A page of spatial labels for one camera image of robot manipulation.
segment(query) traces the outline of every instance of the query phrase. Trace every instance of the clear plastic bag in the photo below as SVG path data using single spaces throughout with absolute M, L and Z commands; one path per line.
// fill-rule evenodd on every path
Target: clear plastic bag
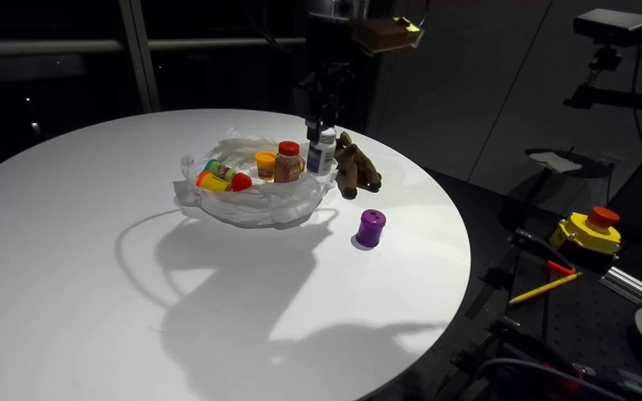
M 175 204 L 185 216 L 200 218 L 201 211 L 238 226 L 254 227 L 306 216 L 316 209 L 323 196 L 335 186 L 336 165 L 328 175 L 311 175 L 307 170 L 292 183 L 270 183 L 257 176 L 255 154 L 275 152 L 277 140 L 242 137 L 231 129 L 229 139 L 221 140 L 204 157 L 185 155 L 180 161 L 184 181 L 174 183 Z M 300 155 L 308 153 L 308 142 L 300 144 Z M 196 186 L 196 180 L 210 159 L 234 168 L 252 178 L 251 188 L 240 192 L 212 192 Z

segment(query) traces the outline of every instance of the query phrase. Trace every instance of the white round table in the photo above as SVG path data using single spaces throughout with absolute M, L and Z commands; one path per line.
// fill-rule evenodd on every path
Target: white round table
M 302 119 L 190 110 L 110 121 L 0 165 L 0 400 L 354 400 L 453 319 L 467 233 L 435 181 L 350 133 L 379 193 L 329 191 L 310 218 L 245 229 L 173 205 L 179 160 L 240 134 L 305 140 Z M 387 225 L 371 251 L 362 211 Z

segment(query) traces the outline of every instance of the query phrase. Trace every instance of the pencil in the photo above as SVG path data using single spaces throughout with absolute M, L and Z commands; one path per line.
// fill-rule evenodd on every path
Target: pencil
M 582 275 L 583 275 L 582 272 L 575 272 L 574 274 L 572 274 L 570 276 L 566 276 L 566 277 L 560 278 L 560 279 L 558 279 L 556 281 L 550 282 L 549 284 L 542 285 L 539 288 L 531 290 L 530 292 L 525 292 L 524 294 L 521 294 L 518 297 L 514 297 L 512 300 L 510 300 L 509 303 L 513 304 L 513 303 L 522 302 L 523 300 L 531 299 L 532 297 L 536 297 L 539 294 L 543 294 L 544 292 L 546 292 L 546 291 L 548 291 L 548 290 L 550 290 L 550 289 L 552 289 L 554 287 L 558 287 L 558 286 L 564 284 L 565 282 L 569 282 L 569 281 L 573 281 L 575 279 L 578 279 Z

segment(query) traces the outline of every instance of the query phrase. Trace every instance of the purple container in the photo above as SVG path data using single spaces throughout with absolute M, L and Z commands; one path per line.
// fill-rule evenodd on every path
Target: purple container
M 361 226 L 356 234 L 356 241 L 362 246 L 373 248 L 380 242 L 380 233 L 385 226 L 385 215 L 368 209 L 361 215 Z

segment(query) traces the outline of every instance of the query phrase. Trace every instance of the stuffed toy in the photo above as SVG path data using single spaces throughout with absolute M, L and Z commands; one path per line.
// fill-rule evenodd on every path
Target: stuffed toy
M 341 188 L 344 198 L 355 199 L 358 187 L 371 192 L 380 190 L 380 173 L 358 146 L 351 142 L 350 135 L 345 131 L 336 140 L 334 158 L 338 162 L 338 170 L 346 176 L 346 184 Z

